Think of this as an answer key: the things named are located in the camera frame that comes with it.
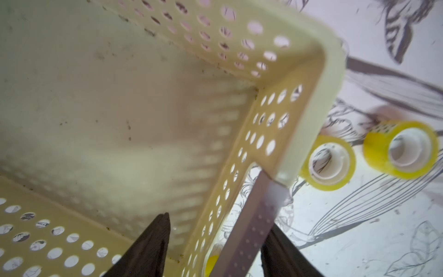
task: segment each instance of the basket bottom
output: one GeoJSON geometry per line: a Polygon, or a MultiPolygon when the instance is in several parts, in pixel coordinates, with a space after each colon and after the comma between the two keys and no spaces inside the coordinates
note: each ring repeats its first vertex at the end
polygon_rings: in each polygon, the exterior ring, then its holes
{"type": "Polygon", "coordinates": [[[132,239],[168,211],[178,259],[251,84],[86,1],[0,11],[0,170],[132,239]]]}

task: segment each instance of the white cardboard core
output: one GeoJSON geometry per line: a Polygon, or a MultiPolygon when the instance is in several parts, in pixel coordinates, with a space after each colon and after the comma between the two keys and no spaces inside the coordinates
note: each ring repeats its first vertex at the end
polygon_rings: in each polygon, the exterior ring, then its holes
{"type": "Polygon", "coordinates": [[[389,161],[402,172],[414,172],[431,157],[432,142],[425,131],[408,128],[398,133],[389,144],[389,161]]]}
{"type": "Polygon", "coordinates": [[[337,143],[326,143],[317,147],[309,158],[309,173],[322,185],[335,185],[346,177],[350,167],[350,156],[337,143]]]}

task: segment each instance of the black object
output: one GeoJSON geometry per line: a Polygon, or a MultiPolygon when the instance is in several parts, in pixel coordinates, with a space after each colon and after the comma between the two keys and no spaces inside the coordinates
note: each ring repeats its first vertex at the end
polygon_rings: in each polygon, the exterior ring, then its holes
{"type": "Polygon", "coordinates": [[[261,247],[264,277],[324,277],[274,224],[261,247]]]}
{"type": "Polygon", "coordinates": [[[170,233],[169,214],[158,215],[103,277],[162,277],[170,233]]]}

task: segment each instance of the yellow tape roll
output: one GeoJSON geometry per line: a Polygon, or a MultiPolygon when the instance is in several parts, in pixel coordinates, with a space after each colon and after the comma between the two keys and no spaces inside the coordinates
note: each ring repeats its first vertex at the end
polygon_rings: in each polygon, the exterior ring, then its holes
{"type": "Polygon", "coordinates": [[[401,179],[415,179],[431,170],[438,148],[437,135],[426,124],[385,121],[368,133],[363,154],[376,170],[401,179]]]}
{"type": "Polygon", "coordinates": [[[311,186],[334,191],[346,185],[355,171],[355,154],[349,143],[336,137],[318,136],[300,171],[311,186]]]}

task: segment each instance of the yellow plastic basket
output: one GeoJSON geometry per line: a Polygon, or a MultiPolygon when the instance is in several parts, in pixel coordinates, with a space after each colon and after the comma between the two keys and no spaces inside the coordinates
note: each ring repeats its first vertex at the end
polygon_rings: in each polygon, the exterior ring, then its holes
{"type": "Polygon", "coordinates": [[[166,211],[165,276],[203,276],[252,164],[298,175],[339,40],[264,0],[87,2],[0,4],[2,276],[100,276],[166,211]]]}

